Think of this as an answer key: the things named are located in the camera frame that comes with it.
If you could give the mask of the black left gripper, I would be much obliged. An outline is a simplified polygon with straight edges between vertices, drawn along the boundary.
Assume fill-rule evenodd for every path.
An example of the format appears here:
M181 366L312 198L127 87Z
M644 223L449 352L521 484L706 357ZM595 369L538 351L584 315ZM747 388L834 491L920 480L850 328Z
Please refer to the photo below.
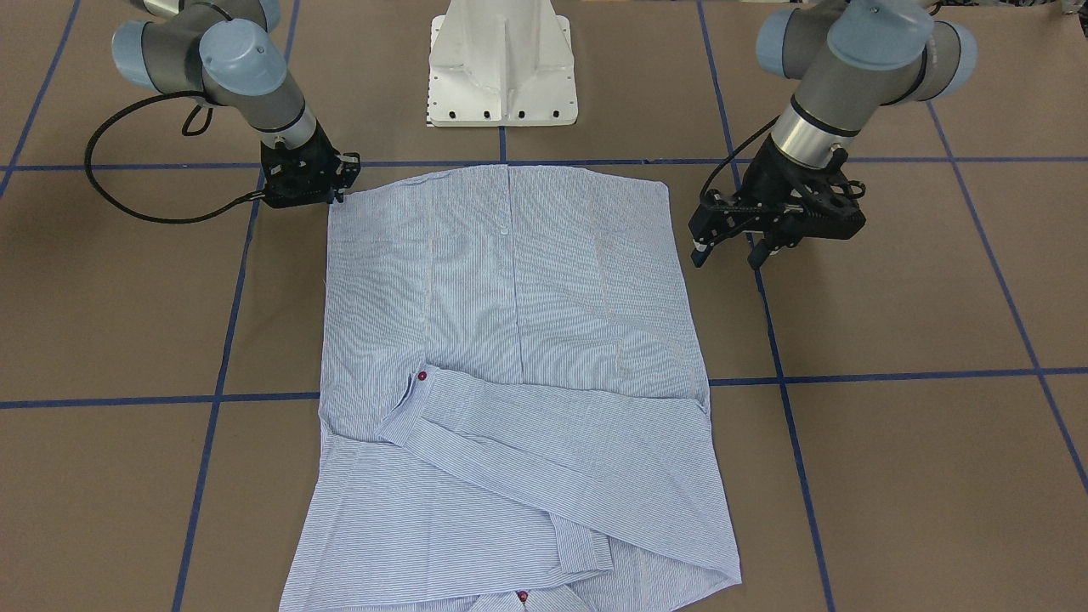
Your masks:
M843 173L848 154L838 144L826 167L809 169L765 139L733 194L713 189L712 181L733 159L734 155L727 156L710 171L688 222L693 240L690 258L696 269L707 264L712 249L740 234L761 234L747 256L751 270L759 271L770 256L804 238L845 241L866 224L860 209L866 186Z

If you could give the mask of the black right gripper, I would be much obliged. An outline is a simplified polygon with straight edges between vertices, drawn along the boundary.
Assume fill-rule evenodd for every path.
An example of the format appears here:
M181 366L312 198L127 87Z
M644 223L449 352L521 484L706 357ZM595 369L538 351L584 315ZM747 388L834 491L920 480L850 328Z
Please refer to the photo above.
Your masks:
M260 163L265 179L262 199L275 209L342 204L361 171L360 156L337 150L321 124L296 148L261 144Z

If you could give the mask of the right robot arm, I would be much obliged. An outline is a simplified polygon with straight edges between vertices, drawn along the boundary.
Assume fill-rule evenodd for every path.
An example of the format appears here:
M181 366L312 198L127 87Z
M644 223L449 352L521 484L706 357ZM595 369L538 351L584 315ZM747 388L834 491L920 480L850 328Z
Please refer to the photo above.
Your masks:
M139 1L148 22L114 32L119 73L156 99L190 98L199 108L237 109L260 138L272 208L342 201L360 171L355 152L341 152L292 77L273 42L276 1Z

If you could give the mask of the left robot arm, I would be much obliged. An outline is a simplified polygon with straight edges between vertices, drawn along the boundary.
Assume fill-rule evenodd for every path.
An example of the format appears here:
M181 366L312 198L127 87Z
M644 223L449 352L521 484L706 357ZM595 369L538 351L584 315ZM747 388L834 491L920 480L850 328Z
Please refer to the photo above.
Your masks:
M845 241L865 225L866 187L843 166L860 132L882 107L952 94L977 66L970 30L937 20L936 1L820 1L774 12L756 57L766 72L798 81L784 111L750 136L759 148L732 194L700 189L690 233L694 266L724 241L759 240L759 269L806 238Z

